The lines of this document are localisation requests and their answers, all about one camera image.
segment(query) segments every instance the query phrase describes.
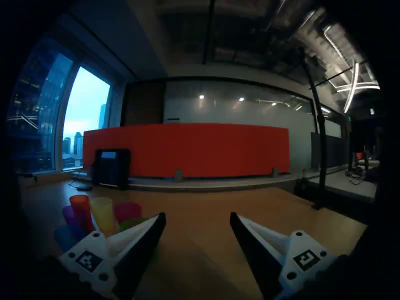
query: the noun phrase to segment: ceiling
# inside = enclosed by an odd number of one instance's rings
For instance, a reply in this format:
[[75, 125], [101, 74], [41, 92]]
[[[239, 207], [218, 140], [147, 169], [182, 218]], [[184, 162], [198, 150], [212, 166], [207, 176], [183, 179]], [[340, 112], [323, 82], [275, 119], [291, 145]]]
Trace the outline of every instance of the ceiling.
[[349, 91], [337, 87], [351, 84], [353, 60], [359, 63], [358, 82], [378, 85], [344, 28], [313, 0], [216, 0], [212, 14], [209, 0], [154, 5], [169, 39], [169, 61], [246, 66], [308, 85], [300, 64], [304, 50], [316, 84], [345, 71], [326, 82], [342, 108]]
[[[343, 109], [348, 98], [349, 91], [340, 92], [338, 87], [351, 83], [353, 71], [349, 67], [353, 60], [359, 63], [358, 82], [378, 85], [362, 51], [313, 0], [215, 0], [212, 13], [210, 2], [213, 1], [79, 0], [71, 13], [106, 43], [139, 80], [166, 74], [179, 76], [182, 70], [174, 72], [173, 67], [190, 64], [209, 68], [207, 75], [221, 76], [213, 67], [223, 66], [229, 77], [245, 77], [306, 95], [301, 92], [309, 92], [310, 87], [301, 66], [304, 51], [316, 84], [343, 72], [318, 88], [321, 102], [334, 103], [331, 106], [338, 108], [335, 110]], [[75, 23], [68, 19], [63, 25], [72, 28]], [[84, 36], [88, 35], [87, 30], [70, 31], [86, 44], [93, 39]], [[119, 65], [106, 50], [90, 47], [99, 54], [104, 52], [104, 59], [112, 66]], [[118, 68], [129, 75], [126, 67]], [[239, 76], [231, 76], [238, 70]], [[276, 75], [273, 81], [268, 74]], [[354, 94], [350, 111], [363, 105], [367, 108], [380, 97], [379, 90], [360, 89]], [[373, 95], [374, 100], [364, 101], [364, 95]]]

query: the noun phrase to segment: wooden table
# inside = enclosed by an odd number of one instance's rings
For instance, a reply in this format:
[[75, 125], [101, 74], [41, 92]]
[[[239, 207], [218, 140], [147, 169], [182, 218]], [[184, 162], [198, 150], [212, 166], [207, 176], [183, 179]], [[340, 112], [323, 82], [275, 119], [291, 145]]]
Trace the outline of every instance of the wooden table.
[[[76, 194], [68, 181], [24, 191], [32, 234], [46, 245], [45, 254], [60, 254], [52, 234], [63, 224], [62, 207]], [[285, 235], [304, 230], [336, 255], [349, 254], [366, 228], [328, 209], [313, 210], [310, 202], [276, 187], [207, 193], [97, 187], [87, 194], [136, 202], [144, 217], [166, 213], [158, 259], [148, 266], [135, 299], [261, 299], [230, 227], [231, 212]]]

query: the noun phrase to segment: yellow cup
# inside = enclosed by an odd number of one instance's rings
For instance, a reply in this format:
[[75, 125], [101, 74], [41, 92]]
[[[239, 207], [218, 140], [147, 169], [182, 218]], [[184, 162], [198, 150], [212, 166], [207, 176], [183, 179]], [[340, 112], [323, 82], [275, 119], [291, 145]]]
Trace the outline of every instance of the yellow cup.
[[114, 230], [113, 201], [106, 197], [93, 198], [90, 200], [90, 208], [100, 231], [111, 233]]

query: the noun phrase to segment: orange panel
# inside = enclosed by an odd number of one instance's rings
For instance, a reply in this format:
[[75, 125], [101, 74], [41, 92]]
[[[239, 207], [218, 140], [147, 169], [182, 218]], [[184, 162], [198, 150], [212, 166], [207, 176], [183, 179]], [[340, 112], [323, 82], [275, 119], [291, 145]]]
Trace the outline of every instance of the orange panel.
[[130, 149], [132, 177], [236, 177], [289, 172], [289, 130], [269, 126], [186, 123], [86, 131], [83, 166], [97, 149]]

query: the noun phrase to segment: metal stand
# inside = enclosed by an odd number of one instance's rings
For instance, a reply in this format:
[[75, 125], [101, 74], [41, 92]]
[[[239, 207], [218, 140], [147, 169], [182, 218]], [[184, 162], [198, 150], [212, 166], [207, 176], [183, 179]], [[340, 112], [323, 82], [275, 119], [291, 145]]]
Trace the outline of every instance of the metal stand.
[[324, 205], [322, 203], [323, 195], [325, 192], [325, 181], [327, 177], [327, 135], [325, 132], [325, 118], [321, 110], [320, 99], [318, 98], [317, 88], [314, 84], [313, 78], [311, 76], [309, 66], [305, 61], [304, 50], [302, 51], [303, 59], [301, 60], [301, 65], [304, 69], [305, 74], [307, 75], [309, 85], [311, 87], [312, 96], [314, 100], [313, 114], [316, 114], [316, 120], [319, 125], [319, 137], [321, 140], [321, 163], [320, 163], [320, 171], [319, 171], [319, 191], [320, 197], [312, 206], [315, 210], [320, 210]]

